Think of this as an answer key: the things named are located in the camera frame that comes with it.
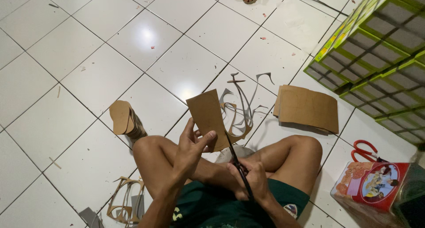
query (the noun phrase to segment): leg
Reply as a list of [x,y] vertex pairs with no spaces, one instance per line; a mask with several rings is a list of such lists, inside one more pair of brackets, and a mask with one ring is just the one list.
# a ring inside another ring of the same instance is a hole
[[248,160],[261,161],[270,178],[311,194],[322,159],[317,139],[293,135],[260,149]]
[[[134,144],[134,160],[152,198],[157,196],[164,183],[170,178],[176,152],[177,144],[161,136],[143,137]],[[233,192],[240,190],[239,184],[225,167],[203,158],[199,161],[191,179],[222,186]]]

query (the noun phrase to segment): black scissors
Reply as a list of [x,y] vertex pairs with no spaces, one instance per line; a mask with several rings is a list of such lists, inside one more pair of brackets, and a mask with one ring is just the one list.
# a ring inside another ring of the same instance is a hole
[[247,178],[246,178],[246,176],[244,174],[244,171],[248,171],[248,170],[247,170],[247,168],[244,165],[242,165],[239,162],[238,157],[236,156],[235,150],[233,149],[232,143],[230,141],[229,135],[227,135],[227,131],[225,130],[224,133],[226,133],[227,140],[229,141],[229,145],[230,145],[229,146],[229,149],[230,149],[230,152],[232,153],[233,165],[237,168],[237,170],[239,171],[239,174],[242,177],[242,181],[245,184],[245,187],[247,188],[247,191],[248,191],[248,198],[249,198],[249,200],[252,201],[252,202],[254,202],[255,201],[254,200],[254,195],[252,194],[251,187],[249,186],[248,180],[247,180]]

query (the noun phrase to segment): hand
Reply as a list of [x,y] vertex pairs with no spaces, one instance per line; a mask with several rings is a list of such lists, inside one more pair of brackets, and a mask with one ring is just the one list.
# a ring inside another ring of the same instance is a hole
[[[270,197],[273,197],[269,190],[266,171],[264,170],[263,163],[248,162],[244,158],[238,158],[238,160],[248,170],[248,175],[246,177],[255,200],[259,204],[262,204],[266,202]],[[232,163],[226,164],[226,168],[236,178],[239,185],[241,185],[241,187],[245,190],[245,193],[248,194],[238,169]]]
[[201,133],[199,131],[194,132],[194,126],[193,118],[189,118],[183,133],[180,135],[174,160],[174,175],[184,181],[194,174],[206,145],[217,137],[215,131],[210,131],[204,137],[198,139]]

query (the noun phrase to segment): cardboard offcut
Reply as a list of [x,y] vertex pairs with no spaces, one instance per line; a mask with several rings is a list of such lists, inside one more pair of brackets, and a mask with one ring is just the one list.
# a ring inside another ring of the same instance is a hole
[[[197,95],[193,98],[186,100],[189,111],[193,117],[194,122],[198,126],[199,132],[204,136],[209,131],[215,131],[217,138],[209,146],[214,146],[214,151],[221,151],[229,147],[229,141],[226,137],[226,128],[224,126],[223,117],[221,115],[220,102],[218,100],[217,90],[213,89],[208,92]],[[232,143],[236,143],[251,131],[252,126],[247,126],[241,136],[234,136],[229,132],[229,138]]]
[[274,106],[275,114],[279,122],[294,122],[339,133],[337,100],[323,93],[282,85]]

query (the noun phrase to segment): wire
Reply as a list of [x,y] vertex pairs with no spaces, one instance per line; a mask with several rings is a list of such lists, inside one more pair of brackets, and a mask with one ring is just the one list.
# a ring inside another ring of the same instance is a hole
[[343,12],[341,12],[341,11],[338,11],[337,9],[335,9],[335,8],[333,8],[333,7],[331,7],[331,6],[329,6],[329,5],[328,5],[328,4],[326,4],[325,2],[322,2],[322,1],[320,1],[320,0],[313,0],[313,1],[318,2],[318,3],[320,3],[320,4],[324,5],[324,6],[328,7],[328,8],[331,8],[332,10],[334,10],[334,11],[336,11],[336,12],[338,12],[338,13],[341,13],[342,15],[345,15],[345,16],[347,16],[347,17],[348,17],[348,15],[347,15],[346,13],[343,13]]

